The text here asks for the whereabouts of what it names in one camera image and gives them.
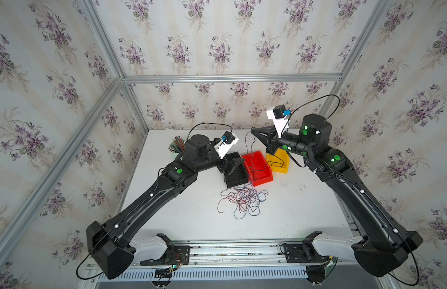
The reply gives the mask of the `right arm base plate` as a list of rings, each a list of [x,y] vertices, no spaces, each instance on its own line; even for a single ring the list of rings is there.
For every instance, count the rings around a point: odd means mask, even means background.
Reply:
[[[323,264],[330,258],[328,256],[322,256],[316,252],[316,250],[303,243],[288,244],[283,243],[281,245],[281,253],[286,257],[287,263],[297,264]]]

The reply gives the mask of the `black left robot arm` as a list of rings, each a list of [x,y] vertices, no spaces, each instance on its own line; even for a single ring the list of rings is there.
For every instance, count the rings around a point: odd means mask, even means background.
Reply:
[[[238,141],[230,131],[214,140],[202,134],[192,136],[140,197],[115,217],[87,227],[88,254],[108,279],[117,278],[131,266],[136,253],[130,245],[134,236],[159,209],[191,186],[199,172],[217,167],[221,173],[230,174],[244,163],[242,158],[224,159]]]

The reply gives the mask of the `black plastic bin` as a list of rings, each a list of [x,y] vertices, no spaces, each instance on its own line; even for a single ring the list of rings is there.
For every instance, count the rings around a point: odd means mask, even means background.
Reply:
[[[245,163],[243,166],[237,168],[230,176],[224,176],[224,181],[228,189],[249,183],[249,176]]]

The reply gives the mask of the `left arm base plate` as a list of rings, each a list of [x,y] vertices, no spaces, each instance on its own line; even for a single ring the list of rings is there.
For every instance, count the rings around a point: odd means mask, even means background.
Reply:
[[[175,246],[167,249],[158,260],[141,261],[141,266],[182,266],[188,265],[190,260],[190,246]]]

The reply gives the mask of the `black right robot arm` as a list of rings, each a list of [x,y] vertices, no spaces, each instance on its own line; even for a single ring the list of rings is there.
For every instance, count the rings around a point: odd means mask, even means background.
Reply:
[[[365,271],[383,277],[397,269],[423,242],[395,220],[360,179],[353,163],[339,149],[329,146],[332,125],[326,118],[306,115],[298,134],[287,130],[288,118],[251,133],[268,154],[284,150],[303,157],[304,165],[342,200],[363,229],[359,238],[335,238],[315,231],[303,241],[303,257],[334,256],[358,263]]]

